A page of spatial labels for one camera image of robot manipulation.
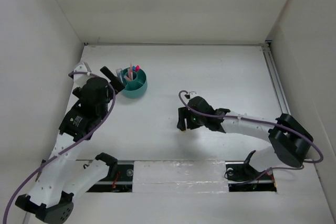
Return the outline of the thin pink pen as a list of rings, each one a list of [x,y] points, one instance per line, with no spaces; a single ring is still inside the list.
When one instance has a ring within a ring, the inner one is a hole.
[[[130,80],[132,81],[133,80],[133,66],[132,66],[132,64],[130,64],[130,68],[128,70],[128,75],[129,75]]]

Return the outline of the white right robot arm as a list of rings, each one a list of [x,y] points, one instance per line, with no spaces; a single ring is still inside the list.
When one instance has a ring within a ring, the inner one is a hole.
[[[257,179],[274,168],[300,170],[313,142],[312,136],[289,114],[273,122],[242,115],[229,109],[215,109],[195,96],[178,109],[177,128],[181,131],[206,127],[210,131],[240,134],[268,142],[263,150],[252,150],[243,163],[229,168],[228,179],[245,182]]]

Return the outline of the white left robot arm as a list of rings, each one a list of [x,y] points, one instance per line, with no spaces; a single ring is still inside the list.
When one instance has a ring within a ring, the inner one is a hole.
[[[106,66],[100,71],[103,77],[77,66],[69,74],[77,85],[72,92],[77,101],[59,126],[49,159],[41,163],[11,197],[11,202],[18,208],[44,223],[64,223],[78,196],[99,180],[112,180],[117,175],[118,160],[100,153],[78,177],[70,178],[82,148],[109,117],[117,94],[124,89]]]

